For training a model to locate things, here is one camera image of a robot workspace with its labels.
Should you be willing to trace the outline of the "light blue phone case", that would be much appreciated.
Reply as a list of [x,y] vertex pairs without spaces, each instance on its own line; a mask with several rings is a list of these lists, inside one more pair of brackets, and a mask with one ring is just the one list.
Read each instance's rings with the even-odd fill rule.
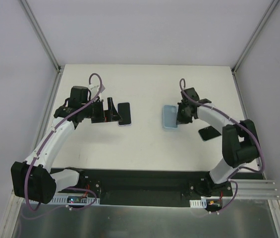
[[177,118],[177,106],[164,105],[162,110],[163,128],[164,129],[176,129],[176,118]]

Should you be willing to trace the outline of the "black phone teal edge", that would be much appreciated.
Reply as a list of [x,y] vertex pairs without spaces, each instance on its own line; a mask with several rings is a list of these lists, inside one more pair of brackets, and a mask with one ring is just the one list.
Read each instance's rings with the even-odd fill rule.
[[209,141],[221,136],[221,134],[212,126],[202,128],[198,130],[198,133],[203,141]]

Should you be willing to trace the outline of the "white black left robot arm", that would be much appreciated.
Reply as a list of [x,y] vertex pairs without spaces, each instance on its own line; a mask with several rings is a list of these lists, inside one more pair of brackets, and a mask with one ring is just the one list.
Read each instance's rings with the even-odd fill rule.
[[14,162],[11,176],[14,193],[23,197],[29,206],[32,201],[48,204],[56,192],[70,187],[80,193],[86,187],[82,169],[67,167],[51,173],[56,156],[67,138],[84,119],[92,123],[112,121],[114,106],[103,108],[101,93],[104,86],[73,86],[70,96],[56,109],[51,127],[34,151],[23,161]]

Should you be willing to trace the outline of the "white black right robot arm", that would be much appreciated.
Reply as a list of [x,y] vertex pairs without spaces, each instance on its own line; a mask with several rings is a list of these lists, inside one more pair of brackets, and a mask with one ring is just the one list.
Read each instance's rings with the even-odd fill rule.
[[[120,103],[117,106],[122,121],[131,123],[135,112],[135,127],[119,129],[113,134],[113,146],[107,149],[109,169],[166,172],[206,172],[204,190],[216,195],[222,183],[262,154],[255,125],[251,120],[236,121],[220,111],[208,99],[200,99],[194,88],[181,91],[177,105],[152,108],[148,105]],[[215,156],[203,146],[190,130],[178,130],[179,125],[201,120],[208,124],[200,129],[203,141],[220,136],[222,155]]]

